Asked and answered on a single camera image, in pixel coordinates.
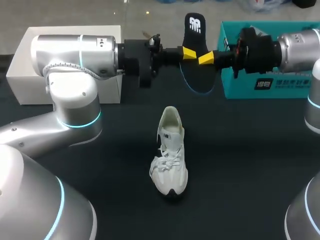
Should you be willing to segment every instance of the glowing blue ring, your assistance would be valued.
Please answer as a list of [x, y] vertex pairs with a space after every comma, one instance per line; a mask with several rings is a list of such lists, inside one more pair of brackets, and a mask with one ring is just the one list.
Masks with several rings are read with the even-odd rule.
[[79, 46], [79, 63], [80, 63], [80, 67], [83, 68], [83, 63], [82, 63], [82, 38], [83, 38], [83, 34], [80, 35], [79, 37], [79, 43], [80, 43], [80, 46]]
[[308, 207], [308, 202], [307, 202], [307, 192], [308, 192], [308, 188], [309, 188], [309, 185], [310, 183], [312, 182], [314, 178], [311, 179], [311, 181], [308, 183], [308, 185], [306, 186], [306, 189], [305, 189], [305, 193], [304, 193], [304, 204], [305, 204], [305, 210], [306, 210], [306, 214], [308, 215], [309, 217], [309, 220], [312, 224], [312, 226], [314, 227], [314, 229], [316, 230], [316, 232], [320, 235], [320, 230], [319, 228], [317, 227], [315, 221], [313, 220], [313, 218], [311, 217], [311, 214], [310, 214], [310, 211], [309, 211], [309, 207]]
[[66, 123], [64, 123], [64, 122], [61, 122], [61, 123], [62, 123], [63, 125], [65, 125], [66, 127], [68, 127], [68, 128], [80, 129], [80, 128], [88, 127], [88, 126], [90, 126], [91, 124], [94, 124], [94, 123], [99, 119], [100, 115], [101, 115], [101, 111], [99, 112], [99, 114], [98, 114], [98, 116], [95, 118], [95, 120], [93, 120], [92, 122], [89, 122], [89, 123], [87, 123], [87, 124], [85, 124], [85, 125], [79, 125], [79, 126], [76, 125], [76, 126], [75, 126], [75, 125], [66, 124]]
[[309, 98], [309, 96], [308, 96], [308, 101], [309, 101], [309, 103], [311, 103], [311, 105], [312, 105], [312, 106], [314, 106], [314, 107], [316, 107], [316, 108], [320, 109], [320, 106], [319, 106], [319, 105], [317, 105], [317, 104], [315, 104], [313, 101], [311, 101], [311, 99]]
[[60, 181], [60, 179], [58, 177], [56, 177], [56, 179], [58, 179], [58, 182], [60, 184], [60, 188], [61, 188], [61, 202], [60, 202], [60, 207], [59, 207], [59, 211], [58, 211], [58, 214], [56, 216], [56, 219], [49, 231], [49, 233], [46, 235], [46, 237], [44, 238], [44, 240], [49, 240], [52, 235], [54, 234], [58, 224], [59, 224], [59, 221], [60, 221], [60, 218], [61, 218], [61, 215], [62, 215], [62, 211], [64, 209], [64, 205], [65, 205], [65, 190], [64, 190], [64, 186], [62, 185], [62, 182]]

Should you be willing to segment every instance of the white sneaker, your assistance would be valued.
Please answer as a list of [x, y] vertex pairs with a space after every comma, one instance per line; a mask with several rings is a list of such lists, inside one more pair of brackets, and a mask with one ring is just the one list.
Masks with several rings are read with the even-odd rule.
[[185, 129], [175, 107], [164, 109], [157, 134], [160, 135], [161, 147], [159, 157], [155, 156], [151, 163], [149, 174], [163, 195], [176, 197], [186, 189], [188, 170], [185, 163]]

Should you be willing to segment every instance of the black table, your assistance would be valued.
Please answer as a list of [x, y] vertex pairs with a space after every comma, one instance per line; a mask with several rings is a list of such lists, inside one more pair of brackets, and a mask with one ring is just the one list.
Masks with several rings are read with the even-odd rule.
[[[4, 76], [1, 126], [52, 110], [20, 106]], [[124, 77], [121, 102], [101, 106], [96, 141], [36, 159], [92, 202], [96, 240], [285, 239], [289, 204], [320, 170], [320, 136], [305, 126], [305, 100], [226, 100], [219, 79], [203, 97], [168, 67], [151, 89]], [[149, 177], [168, 105], [185, 127], [189, 171], [185, 196], [173, 203]]]

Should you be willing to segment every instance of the insole logo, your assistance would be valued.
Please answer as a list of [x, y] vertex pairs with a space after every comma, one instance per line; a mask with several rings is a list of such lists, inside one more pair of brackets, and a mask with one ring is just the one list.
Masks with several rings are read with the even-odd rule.
[[193, 17], [190, 17], [189, 23], [190, 23], [191, 30], [193, 30], [199, 34], [201, 33], [201, 24], [200, 24], [199, 19], [194, 19]]

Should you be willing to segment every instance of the robotic arm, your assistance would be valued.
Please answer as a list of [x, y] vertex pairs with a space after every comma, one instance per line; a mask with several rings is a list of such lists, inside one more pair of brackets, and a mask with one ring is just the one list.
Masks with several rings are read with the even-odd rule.
[[234, 77], [240, 70], [247, 74], [266, 73], [278, 68], [283, 73], [312, 70], [305, 124], [320, 134], [320, 30], [308, 29], [285, 33], [272, 40], [270, 35], [257, 36], [253, 27], [243, 28], [236, 45], [230, 51], [211, 51], [199, 57], [199, 64], [215, 68], [232, 67]]
[[[305, 124], [320, 134], [320, 30], [308, 29], [286, 33], [273, 41], [271, 36], [257, 36], [254, 28], [242, 29], [237, 45], [229, 52], [211, 51], [199, 58], [200, 64], [214, 64], [217, 69], [233, 68], [265, 73], [278, 67], [283, 73], [312, 70]], [[284, 219], [287, 240], [320, 239], [320, 173], [308, 183], [289, 206]]]
[[113, 36], [39, 35], [31, 43], [35, 72], [46, 81], [53, 112], [0, 127], [0, 144], [29, 157], [96, 139], [102, 131], [96, 80], [136, 76], [150, 87], [163, 65], [196, 59], [185, 47], [163, 49], [160, 36], [116, 43]]

